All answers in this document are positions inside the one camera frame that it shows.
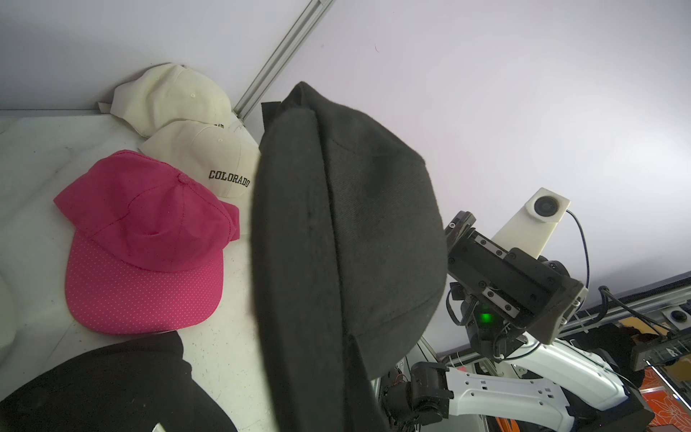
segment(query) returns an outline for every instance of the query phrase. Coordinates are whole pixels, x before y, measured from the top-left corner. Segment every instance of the white baseball cap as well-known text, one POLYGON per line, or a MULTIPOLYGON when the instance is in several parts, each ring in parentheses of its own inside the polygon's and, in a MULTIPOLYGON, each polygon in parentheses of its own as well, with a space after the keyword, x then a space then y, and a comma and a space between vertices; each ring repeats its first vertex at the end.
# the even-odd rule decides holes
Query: white baseball cap
POLYGON ((237 117, 228 129, 192 120, 172 122, 139 149, 181 170, 219 200, 240 210, 240 233, 249 233, 259 147, 237 117))
POLYGON ((110 113, 140 135, 152 136, 176 120, 196 120, 226 128, 234 117, 219 85, 179 64, 155 66, 115 89, 110 113))

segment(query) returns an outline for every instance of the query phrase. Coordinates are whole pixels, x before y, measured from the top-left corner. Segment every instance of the pink baseball cap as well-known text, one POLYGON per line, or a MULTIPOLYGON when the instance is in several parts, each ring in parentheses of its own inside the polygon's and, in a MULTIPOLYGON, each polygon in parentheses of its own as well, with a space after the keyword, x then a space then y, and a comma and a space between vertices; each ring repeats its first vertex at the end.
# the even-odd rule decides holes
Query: pink baseball cap
POLYGON ((74 318, 114 335, 193 326, 223 290, 237 207, 134 151, 101 159, 55 197, 76 227, 65 297, 74 318))

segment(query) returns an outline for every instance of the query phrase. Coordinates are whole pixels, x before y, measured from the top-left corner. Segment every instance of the wire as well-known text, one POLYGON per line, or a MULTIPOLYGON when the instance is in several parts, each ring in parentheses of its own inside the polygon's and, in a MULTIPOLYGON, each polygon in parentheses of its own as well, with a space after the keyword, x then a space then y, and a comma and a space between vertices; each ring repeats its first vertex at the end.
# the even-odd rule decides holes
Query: wire
MULTIPOLYGON (((503 333, 504 331, 506 331, 506 330, 509 328, 510 325, 511 325, 510 323, 507 323, 507 324, 504 326, 504 328, 494 337, 494 342, 492 343, 492 347, 496 348, 496 346, 497 346, 497 340, 499 339, 499 336, 501 336, 502 333, 503 333)), ((538 349, 541 345, 542 345, 542 342, 538 342, 538 344, 535 345, 535 348, 533 348, 533 349, 531 349, 529 352, 527 352, 527 353, 525 353, 525 354, 521 354, 521 355, 519 355, 519 356, 517 356, 517 357, 505 357, 505 358, 503 359, 503 358, 501 358, 501 357, 495 356, 494 354, 492 354, 492 356, 494 357, 494 360, 502 360, 502 361, 506 361, 506 360, 518 360, 518 359, 522 359, 523 357, 529 356, 530 354, 534 353, 535 351, 537 351, 537 349, 538 349)))
POLYGON ((451 321, 453 321, 453 323, 456 326, 460 326, 461 321, 459 321, 458 318, 456 317, 456 314, 453 313, 453 309, 451 307, 451 302, 448 300, 449 296, 451 296, 451 290, 449 290, 448 294, 446 295, 446 311, 448 312, 448 317, 451 318, 451 321))
POLYGON ((686 401, 684 396, 682 396, 682 394, 676 389, 676 386, 674 384, 672 384, 671 382, 669 382, 667 380, 667 378, 665 378, 665 375, 663 373, 660 373, 660 371, 657 370, 657 368, 653 367, 653 365, 651 365, 648 360, 645 360, 645 363, 648 363, 648 366, 652 369, 653 372, 655 372, 655 375, 657 375, 658 377, 660 377, 660 379, 662 379, 662 381, 665 383, 665 385, 672 391, 672 393, 674 394, 674 397, 676 399, 678 399, 679 401, 681 401, 684 405, 686 405, 686 408, 691 409, 691 406, 686 401))
POLYGON ((406 381, 408 381, 408 377, 407 377, 405 374, 400 373, 400 374, 398 374, 398 375, 396 376, 396 379, 393 380, 393 385, 398 384, 398 379, 399 379, 400 377, 403 377, 403 378, 404 378, 404 379, 401 379, 401 382, 406 382, 406 381))
POLYGON ((612 302, 613 302, 614 304, 616 304, 617 306, 621 307, 622 309, 628 311, 631 315, 633 315, 634 317, 636 317, 636 318, 640 319, 641 321, 643 321, 644 323, 646 323, 651 329, 655 330, 655 333, 657 333, 657 334, 660 335, 661 337, 665 337, 665 335, 663 335, 662 332, 661 332, 660 330, 657 330, 657 329, 653 326, 653 324, 654 324, 655 326, 660 327, 660 328, 664 328, 665 330, 667 330, 668 332, 672 333, 673 335, 676 334, 676 331, 675 331, 675 330, 673 330, 673 329, 671 329, 671 328, 665 326, 665 325, 662 324, 662 323, 659 323, 659 322, 655 321, 653 318, 648 318, 648 317, 646 317, 644 314, 642 314, 642 313, 640 313, 640 312, 637 312, 637 311, 631 309, 630 307, 626 306, 626 305, 625 305, 624 303, 622 303, 619 299, 617 299, 611 292, 609 292, 609 288, 607 288, 606 286, 604 286, 604 285, 601 286, 601 287, 599 288, 599 290, 600 290, 600 292, 602 292, 605 296, 607 296, 610 300, 612 300, 612 302))
POLYGON ((570 214, 571 217, 574 218, 574 220, 576 221, 576 225, 578 225, 578 231, 580 231, 580 238, 581 240, 583 240, 583 252, 585 253, 585 287, 588 288, 590 286, 590 259, 588 258, 588 246, 585 244, 585 234, 583 233, 583 227, 580 226, 580 221, 571 210, 567 210, 566 212, 570 214))
POLYGON ((593 318, 591 321, 588 321, 585 324, 582 324, 582 326, 589 326, 591 324, 595 324, 599 321, 602 321, 602 319, 605 318, 605 316, 607 315, 607 311, 609 311, 609 297, 607 297, 602 290, 600 290, 600 300, 600 312, 598 312, 595 318, 593 318))
POLYGON ((427 360, 427 356, 425 355, 425 352, 422 350, 422 348, 420 348, 419 343, 417 344, 417 347, 418 347, 418 349, 420 349, 420 352, 422 353, 422 357, 425 357, 425 361, 429 362, 429 360, 427 360))
POLYGON ((570 348, 572 351, 574 351, 576 354, 580 355, 581 357, 584 357, 585 359, 588 359, 588 360, 589 360, 590 362, 592 362, 592 363, 595 363, 596 365, 600 366, 602 369, 605 369, 607 372, 611 372, 611 373, 615 374, 615 375, 618 376, 619 378, 621 378, 621 379, 623 379, 624 381, 626 381, 626 383, 629 384, 632 388, 638 388, 638 386, 636 386, 634 383, 632 383, 631 381, 629 381, 628 378, 626 378, 625 376, 621 375, 620 373, 615 372, 615 371, 612 370, 611 368, 606 367, 604 364, 599 364, 597 361, 591 359, 590 357, 588 357, 588 356, 586 356, 585 354, 583 354, 582 352, 580 352, 578 349, 576 349, 575 346, 572 346, 571 344, 567 344, 566 342, 563 342, 563 341, 561 341, 561 340, 559 340, 559 339, 554 339, 554 341, 555 341, 555 342, 558 342, 559 344, 562 344, 563 346, 569 347, 569 348, 570 348))
POLYGON ((506 358, 504 359, 504 361, 518 360, 518 359, 522 359, 523 357, 528 357, 530 354, 532 354, 532 353, 534 353, 535 351, 537 351, 538 348, 541 347, 541 346, 542 346, 542 342, 538 342, 538 344, 535 345, 535 348, 531 349, 531 350, 528 351, 527 353, 521 354, 521 355, 517 355, 516 357, 506 357, 506 358))

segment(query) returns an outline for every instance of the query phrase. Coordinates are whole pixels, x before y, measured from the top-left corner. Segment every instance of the dark gray cap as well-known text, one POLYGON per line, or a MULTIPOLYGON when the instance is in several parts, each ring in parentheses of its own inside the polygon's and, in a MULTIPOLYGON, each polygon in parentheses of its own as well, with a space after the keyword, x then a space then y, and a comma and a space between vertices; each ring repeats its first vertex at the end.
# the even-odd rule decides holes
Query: dark gray cap
POLYGON ((444 291, 444 227, 424 160, 366 114, 300 83, 265 128, 252 214, 265 366, 279 419, 318 430, 301 398, 334 396, 322 410, 338 422, 347 340, 373 379, 421 337, 444 291))

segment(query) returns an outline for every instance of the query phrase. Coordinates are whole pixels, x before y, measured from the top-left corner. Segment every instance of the black baseball cap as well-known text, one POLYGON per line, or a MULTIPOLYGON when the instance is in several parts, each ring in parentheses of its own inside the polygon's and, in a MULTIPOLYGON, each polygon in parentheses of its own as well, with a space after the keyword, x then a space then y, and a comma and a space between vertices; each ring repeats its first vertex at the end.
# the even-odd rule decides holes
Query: black baseball cap
POLYGON ((84 353, 2 400, 0 431, 237 432, 182 354, 177 332, 84 353))
POLYGON ((305 83, 269 117, 252 270, 278 423, 282 431, 360 431, 364 415, 378 426, 363 383, 415 345, 446 280, 425 162, 366 114, 305 83))

